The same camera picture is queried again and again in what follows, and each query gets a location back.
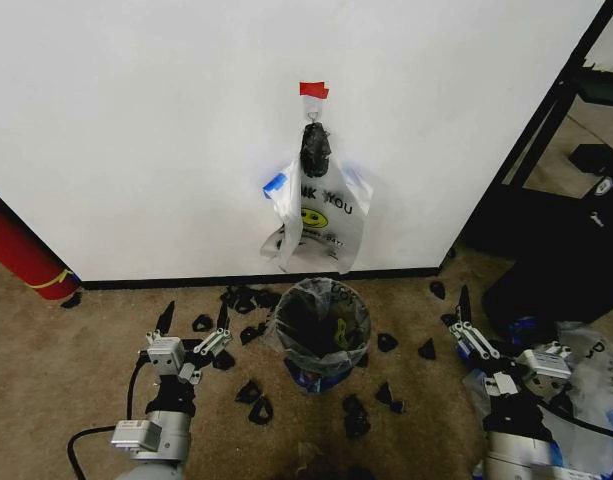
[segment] black cable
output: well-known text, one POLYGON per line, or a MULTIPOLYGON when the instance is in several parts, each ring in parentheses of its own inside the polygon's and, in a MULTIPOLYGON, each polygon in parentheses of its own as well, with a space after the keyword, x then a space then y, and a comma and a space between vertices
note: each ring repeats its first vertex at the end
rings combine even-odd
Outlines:
MULTIPOLYGON (((539 400, 538 402, 540 407, 545 408, 546 410, 548 410, 550 413, 552 413, 553 415, 561 418, 562 420, 566 420, 567 422, 572 423, 573 425, 577 425, 578 427, 581 428, 585 428, 586 430, 590 430, 591 432, 595 432, 595 433, 599 433, 600 435, 605 435, 607 437, 611 437, 613 438, 613 431, 612 430, 608 430, 607 428, 602 428, 602 427, 598 427, 597 425, 593 425, 592 423, 586 423, 583 420, 579 420, 575 417, 572 417, 562 411, 559 411, 553 407, 551 407, 550 405, 548 405, 546 402, 544 402, 543 400, 539 400)), ((613 480, 613 472, 610 474, 610 477, 608 477, 609 480, 613 480)))
MULTIPOLYGON (((127 420, 132 420, 133 418, 133 391, 135 390, 135 381, 137 380, 137 375, 139 374, 139 371, 146 363, 148 363, 148 356, 145 354, 145 352, 140 352, 139 358, 137 359, 137 362, 135 362, 133 374, 130 376, 130 381, 128 382, 128 393, 126 395, 127 420)), ((82 430, 81 432, 76 433, 70 438, 70 440, 68 441, 68 446, 66 447, 66 453, 68 454, 70 466, 73 468, 77 480, 86 480, 84 471, 82 470, 82 467, 79 466, 79 462, 77 461, 77 455, 75 455, 75 442, 77 441, 77 439, 86 435, 92 435, 94 433, 112 432, 113 430, 115 430, 115 425, 111 425, 108 427, 89 428, 87 430, 82 430)))
POLYGON ((148 363, 148 356, 145 353, 140 352, 137 362, 135 362, 135 368, 133 374, 130 376, 128 382, 128 392, 126 394, 126 420, 133 419, 133 391, 135 390, 135 381, 141 368, 148 363))
POLYGON ((111 425, 108 427, 97 427, 97 428, 89 428, 87 430, 82 430, 79 433, 73 435, 68 441, 68 447, 66 447, 66 453, 68 453, 68 460, 70 461, 71 467, 73 467, 73 471, 75 472, 75 476, 77 480, 86 480, 86 476, 82 471, 82 468, 79 466, 79 462, 77 461, 77 455, 75 455, 75 442, 78 438, 84 437, 86 435, 92 435, 93 433, 102 433, 102 432, 112 432, 115 430, 115 425, 111 425))

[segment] blue object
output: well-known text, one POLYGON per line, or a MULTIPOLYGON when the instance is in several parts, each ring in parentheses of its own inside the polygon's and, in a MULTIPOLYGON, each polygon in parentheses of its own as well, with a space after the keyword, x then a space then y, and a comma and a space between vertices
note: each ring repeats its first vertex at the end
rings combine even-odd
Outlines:
POLYGON ((268 182, 263 190, 264 190, 264 196, 268 199, 270 199, 270 195, 268 195, 268 192, 271 192, 273 190, 279 190, 282 185, 286 182, 286 175, 284 175, 283 173, 278 173, 275 178, 273 178, 270 182, 268 182))
POLYGON ((291 378, 297 385, 304 388, 307 393, 322 393, 326 390, 330 390, 342 380, 348 378, 350 372, 353 370, 351 368, 350 370, 346 370, 345 372, 335 375, 334 377, 322 377, 317 375, 317 378, 313 379, 307 372, 304 372, 290 359, 285 358, 284 364, 286 365, 291 378))

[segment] red cylinder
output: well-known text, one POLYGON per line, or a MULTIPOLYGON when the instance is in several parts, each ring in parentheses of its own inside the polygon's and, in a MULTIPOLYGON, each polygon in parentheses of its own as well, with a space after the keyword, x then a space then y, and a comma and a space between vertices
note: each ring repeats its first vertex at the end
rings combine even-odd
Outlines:
POLYGON ((75 290, 72 272, 0 200, 0 263, 42 297, 54 300, 75 290))

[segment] yellow tape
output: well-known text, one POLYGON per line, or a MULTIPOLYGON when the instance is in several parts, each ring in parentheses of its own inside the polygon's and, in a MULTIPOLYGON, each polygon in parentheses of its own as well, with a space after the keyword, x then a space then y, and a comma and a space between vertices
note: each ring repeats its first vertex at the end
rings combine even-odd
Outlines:
POLYGON ((26 285, 28 285, 30 288, 34 288, 34 289, 50 287, 51 285, 54 285, 55 283, 62 283, 69 273, 72 275, 73 272, 71 272, 70 270, 65 268, 62 273, 57 275, 50 282, 42 283, 41 285, 31 285, 30 283, 27 283, 26 285))

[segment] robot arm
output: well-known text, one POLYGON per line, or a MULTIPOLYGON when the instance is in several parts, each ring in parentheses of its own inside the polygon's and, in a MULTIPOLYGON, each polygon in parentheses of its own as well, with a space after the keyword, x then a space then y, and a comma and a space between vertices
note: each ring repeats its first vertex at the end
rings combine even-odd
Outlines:
POLYGON ((448 328, 455 337, 457 351, 472 367, 484 372, 484 388, 490 398, 491 413, 483 421, 488 439, 484 478, 599 480, 599 475, 555 466, 554 441, 542 424, 540 407, 583 428, 613 436, 613 432, 564 417, 551 407, 566 395, 571 377, 567 362, 571 349, 552 342, 514 354, 500 354, 471 324, 466 286, 462 288, 454 318, 448 328))

